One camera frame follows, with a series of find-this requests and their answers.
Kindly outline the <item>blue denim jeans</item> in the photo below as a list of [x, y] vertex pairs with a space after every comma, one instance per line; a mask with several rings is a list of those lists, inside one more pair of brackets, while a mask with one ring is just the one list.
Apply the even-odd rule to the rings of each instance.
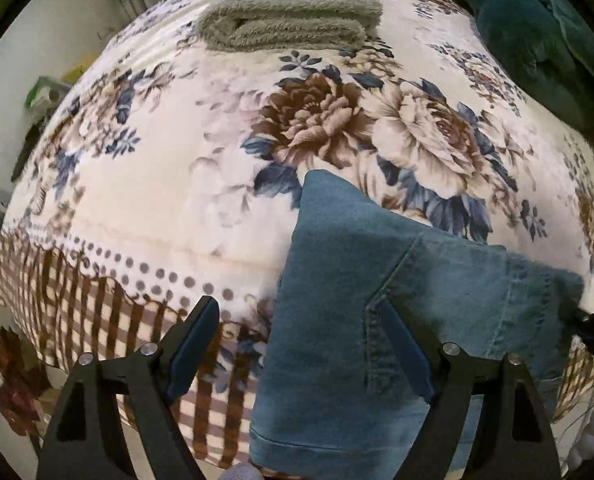
[[423, 425], [382, 330], [399, 300], [478, 358], [514, 352], [554, 408], [583, 278], [377, 206], [325, 170], [306, 175], [250, 426], [254, 464], [307, 479], [390, 479]]

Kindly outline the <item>dark red cloth pile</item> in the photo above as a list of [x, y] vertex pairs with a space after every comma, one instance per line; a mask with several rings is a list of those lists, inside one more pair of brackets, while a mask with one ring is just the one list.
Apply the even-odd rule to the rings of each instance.
[[15, 434], [38, 433], [34, 402], [49, 388], [45, 366], [30, 358], [15, 332], [0, 327], [0, 413]]

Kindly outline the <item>floral bed blanket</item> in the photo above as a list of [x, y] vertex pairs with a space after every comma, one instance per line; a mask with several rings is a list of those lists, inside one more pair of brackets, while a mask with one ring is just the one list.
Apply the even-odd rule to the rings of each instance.
[[211, 295], [219, 335], [178, 422], [248, 456], [274, 288], [304, 175], [581, 274], [594, 311], [594, 151], [522, 92], [451, 0], [379, 0], [358, 50], [210, 50], [212, 0], [161, 0], [58, 106], [12, 193], [0, 304], [46, 364], [125, 356]]

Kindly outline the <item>yellow box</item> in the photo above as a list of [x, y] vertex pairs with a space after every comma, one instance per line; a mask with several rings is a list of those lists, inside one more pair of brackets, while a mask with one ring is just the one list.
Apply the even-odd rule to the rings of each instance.
[[60, 77], [60, 80], [65, 84], [70, 84], [70, 86], [72, 86], [93, 65], [97, 58], [98, 55], [96, 53], [92, 53], [90, 55], [84, 56], [84, 58], [80, 58], [76, 64], [74, 64]]

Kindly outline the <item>dark green plush blanket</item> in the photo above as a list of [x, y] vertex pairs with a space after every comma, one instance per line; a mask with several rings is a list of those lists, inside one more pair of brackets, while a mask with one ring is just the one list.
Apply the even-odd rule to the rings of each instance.
[[522, 90], [594, 148], [594, 32], [568, 0], [455, 0]]

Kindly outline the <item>folded grey towel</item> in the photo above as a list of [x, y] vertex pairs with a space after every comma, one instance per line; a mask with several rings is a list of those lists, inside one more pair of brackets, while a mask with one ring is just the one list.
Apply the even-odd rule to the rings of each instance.
[[379, 0], [213, 0], [195, 28], [220, 51], [356, 49], [381, 18]]

